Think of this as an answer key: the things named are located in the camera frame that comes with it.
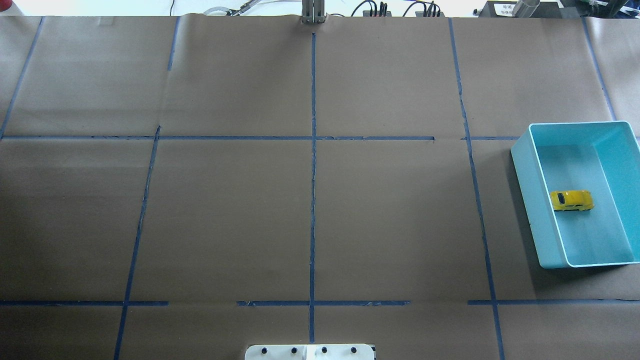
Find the yellow beetle toy car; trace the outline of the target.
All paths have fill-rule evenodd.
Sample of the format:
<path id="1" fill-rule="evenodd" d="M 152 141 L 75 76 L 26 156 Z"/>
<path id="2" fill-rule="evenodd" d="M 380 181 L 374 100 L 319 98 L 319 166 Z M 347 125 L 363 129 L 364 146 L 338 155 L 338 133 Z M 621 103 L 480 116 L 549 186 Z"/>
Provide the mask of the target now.
<path id="1" fill-rule="evenodd" d="M 549 196 L 555 212 L 590 211 L 595 207 L 592 194 L 586 189 L 551 191 Z"/>

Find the steel cup on block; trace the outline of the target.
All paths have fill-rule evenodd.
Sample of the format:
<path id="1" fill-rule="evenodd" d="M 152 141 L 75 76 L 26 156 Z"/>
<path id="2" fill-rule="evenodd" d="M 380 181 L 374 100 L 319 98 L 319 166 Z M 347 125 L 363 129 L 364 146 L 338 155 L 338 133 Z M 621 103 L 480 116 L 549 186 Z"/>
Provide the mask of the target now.
<path id="1" fill-rule="evenodd" d="M 541 0 L 518 0 L 512 9 L 512 15 L 521 19 L 531 18 L 540 3 Z"/>

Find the light blue plastic bin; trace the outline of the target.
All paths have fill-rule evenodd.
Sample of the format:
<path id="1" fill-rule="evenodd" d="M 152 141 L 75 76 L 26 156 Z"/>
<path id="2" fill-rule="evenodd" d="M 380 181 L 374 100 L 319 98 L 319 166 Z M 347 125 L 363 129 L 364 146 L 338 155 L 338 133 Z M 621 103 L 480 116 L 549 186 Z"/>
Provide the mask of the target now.
<path id="1" fill-rule="evenodd" d="M 539 264 L 638 264 L 640 154 L 626 121 L 532 123 L 510 149 Z M 588 191 L 591 210 L 554 210 L 556 191 Z"/>

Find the red cylinder bottle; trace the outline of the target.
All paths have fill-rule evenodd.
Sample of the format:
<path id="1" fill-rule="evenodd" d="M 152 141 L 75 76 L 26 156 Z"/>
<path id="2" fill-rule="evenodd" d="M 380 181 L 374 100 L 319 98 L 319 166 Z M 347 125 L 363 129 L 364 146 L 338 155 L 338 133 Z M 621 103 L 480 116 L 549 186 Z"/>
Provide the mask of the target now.
<path id="1" fill-rule="evenodd" d="M 13 0 L 0 0 L 0 13 L 6 12 L 13 7 Z"/>

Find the aluminium frame post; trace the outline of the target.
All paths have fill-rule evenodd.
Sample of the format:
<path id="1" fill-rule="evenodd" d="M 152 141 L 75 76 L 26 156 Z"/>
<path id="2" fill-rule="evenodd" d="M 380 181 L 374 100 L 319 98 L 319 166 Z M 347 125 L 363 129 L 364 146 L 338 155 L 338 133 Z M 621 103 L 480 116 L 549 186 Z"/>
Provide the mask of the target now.
<path id="1" fill-rule="evenodd" d="M 322 24 L 326 21 L 325 0 L 302 0 L 301 23 Z"/>

